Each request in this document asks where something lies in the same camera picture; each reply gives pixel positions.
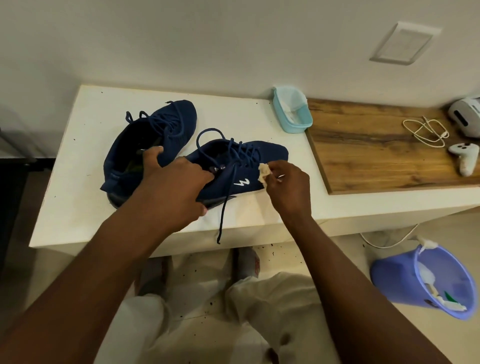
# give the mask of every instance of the trash can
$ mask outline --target trash can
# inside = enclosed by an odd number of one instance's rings
[[[370,278],[375,287],[391,302],[440,309],[451,316],[467,320],[477,309],[475,281],[453,254],[441,246],[420,254],[419,245],[410,252],[374,261]],[[435,275],[435,288],[445,300],[454,300],[467,309],[454,311],[442,305],[423,283],[418,262]]]

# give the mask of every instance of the beige tile floor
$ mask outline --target beige tile floor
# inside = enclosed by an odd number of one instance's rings
[[[28,248],[29,236],[48,182],[47,173],[33,173],[25,189],[9,247],[6,268],[0,277],[0,332],[2,332],[54,280],[72,257],[45,249]],[[480,281],[479,213],[457,214],[421,224],[417,233],[437,241],[462,261]],[[408,229],[366,234],[376,244],[390,244]],[[368,275],[378,257],[408,251],[415,242],[392,249],[369,247],[358,235],[334,238],[335,243]],[[255,247],[262,264],[261,278],[279,271],[308,274],[302,256],[291,243]],[[168,303],[173,314],[170,334],[158,343],[164,363],[268,363],[268,344],[248,325],[239,326],[224,315],[222,294],[230,276],[228,250],[173,257]],[[469,321],[414,306],[397,305],[453,363],[478,363],[480,315]]]

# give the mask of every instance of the shoe label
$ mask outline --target shoe label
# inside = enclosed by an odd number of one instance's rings
[[[224,170],[225,169],[225,165],[221,165],[220,168],[217,168],[217,167],[210,167],[208,170],[213,173],[213,174],[216,174],[219,170]]]
[[[244,181],[240,180],[239,183],[234,183],[236,184],[237,186],[244,186],[246,184],[250,184],[250,181],[248,180],[248,178],[245,178]]]

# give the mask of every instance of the light switch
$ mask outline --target light switch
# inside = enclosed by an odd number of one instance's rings
[[[398,22],[390,36],[381,44],[375,62],[409,65],[415,62],[442,30],[431,26]]]

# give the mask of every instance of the blue shoe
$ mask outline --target blue shoe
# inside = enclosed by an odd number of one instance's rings
[[[143,177],[142,153],[152,146],[163,146],[158,163],[164,167],[173,161],[188,143],[197,126],[197,112],[190,101],[169,101],[152,115],[144,111],[129,123],[113,143],[103,164],[105,183],[100,188],[116,208],[135,191]]]
[[[219,132],[222,139],[212,140],[200,146],[198,142],[200,136],[208,131]],[[220,244],[223,215],[228,197],[261,190],[263,185],[258,181],[260,163],[279,159],[288,160],[288,150],[284,146],[262,141],[236,143],[233,138],[225,139],[222,132],[215,128],[205,129],[198,134],[197,148],[186,158],[215,175],[214,180],[200,191],[197,201],[208,204],[212,200],[223,200],[220,232],[216,241]]]

